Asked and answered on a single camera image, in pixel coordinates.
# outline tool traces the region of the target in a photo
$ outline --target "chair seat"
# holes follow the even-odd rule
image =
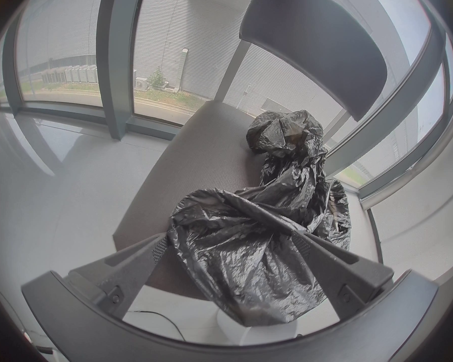
[[[245,139],[253,118],[230,105],[206,102],[170,142],[134,197],[113,235],[116,250],[166,232],[178,202],[197,189],[235,191],[260,183],[264,155],[253,154]],[[172,248],[147,285],[205,299]]]

